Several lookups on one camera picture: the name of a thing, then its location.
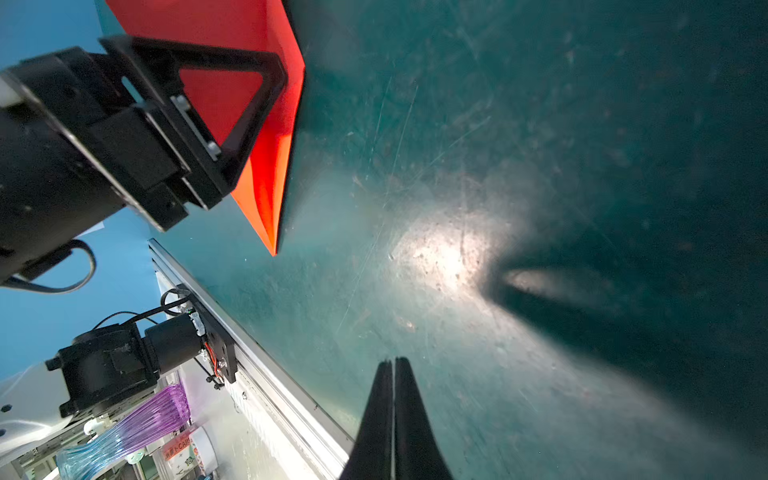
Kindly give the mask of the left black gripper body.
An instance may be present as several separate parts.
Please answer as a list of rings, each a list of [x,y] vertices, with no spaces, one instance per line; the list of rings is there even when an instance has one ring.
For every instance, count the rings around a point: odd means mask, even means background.
[[[187,216],[178,155],[153,104],[134,100],[109,56],[69,48],[21,61],[1,78],[154,228],[167,231]]]

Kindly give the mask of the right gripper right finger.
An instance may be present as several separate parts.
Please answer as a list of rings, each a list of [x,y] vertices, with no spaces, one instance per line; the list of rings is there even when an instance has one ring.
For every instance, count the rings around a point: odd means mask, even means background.
[[[394,468],[396,479],[452,479],[438,448],[410,362],[395,360]]]

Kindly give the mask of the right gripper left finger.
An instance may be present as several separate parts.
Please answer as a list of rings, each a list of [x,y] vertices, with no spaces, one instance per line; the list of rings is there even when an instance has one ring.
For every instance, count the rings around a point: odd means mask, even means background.
[[[390,479],[393,460],[393,366],[377,367],[354,447],[340,479]]]

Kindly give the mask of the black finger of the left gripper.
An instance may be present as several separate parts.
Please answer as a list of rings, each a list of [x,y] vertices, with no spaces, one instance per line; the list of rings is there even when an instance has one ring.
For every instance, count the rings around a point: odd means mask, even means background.
[[[170,184],[183,203],[209,210],[238,183],[287,75],[275,53],[115,35],[100,44],[142,98],[150,131],[180,171]],[[227,137],[217,141],[184,93],[183,70],[256,74],[261,79]]]

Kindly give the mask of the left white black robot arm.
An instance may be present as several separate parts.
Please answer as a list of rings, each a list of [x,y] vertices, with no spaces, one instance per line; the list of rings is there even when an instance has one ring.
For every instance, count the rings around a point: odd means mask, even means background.
[[[51,294],[38,278],[82,234],[129,207],[167,231],[189,205],[210,209],[235,188],[287,80],[278,55],[126,35],[103,52],[70,48],[1,74],[1,284]],[[251,73],[261,85],[217,141],[184,92],[186,70]],[[216,387],[236,380],[236,343],[193,294],[190,311],[141,331],[99,325],[1,385],[1,460],[79,422],[124,410],[160,378],[206,353]]]

